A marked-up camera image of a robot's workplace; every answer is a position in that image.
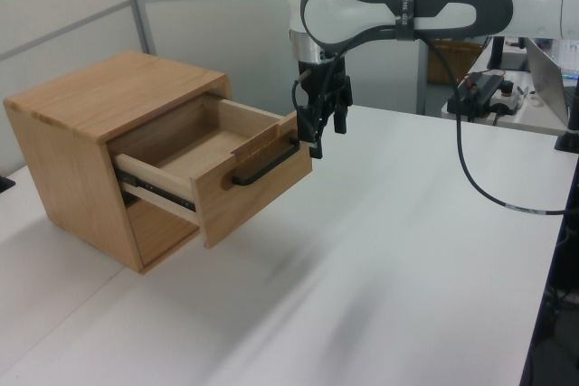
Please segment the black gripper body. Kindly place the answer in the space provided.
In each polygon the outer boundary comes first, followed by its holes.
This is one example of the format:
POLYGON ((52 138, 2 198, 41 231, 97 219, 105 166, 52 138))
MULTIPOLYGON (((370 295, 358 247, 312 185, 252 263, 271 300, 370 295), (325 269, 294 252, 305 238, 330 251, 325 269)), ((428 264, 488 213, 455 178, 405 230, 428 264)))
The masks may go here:
MULTIPOLYGON (((332 66, 332 61, 325 61, 322 63, 299 61, 298 66, 299 73, 311 70, 309 76, 301 83, 301 88, 303 88, 308 95, 308 103, 313 105, 318 102, 318 96, 322 90, 322 85, 327 73, 332 66)), ((342 105, 348 105, 348 77, 346 75, 344 57, 339 58, 335 68, 331 72, 326 94, 332 98, 332 101, 339 98, 342 105)))

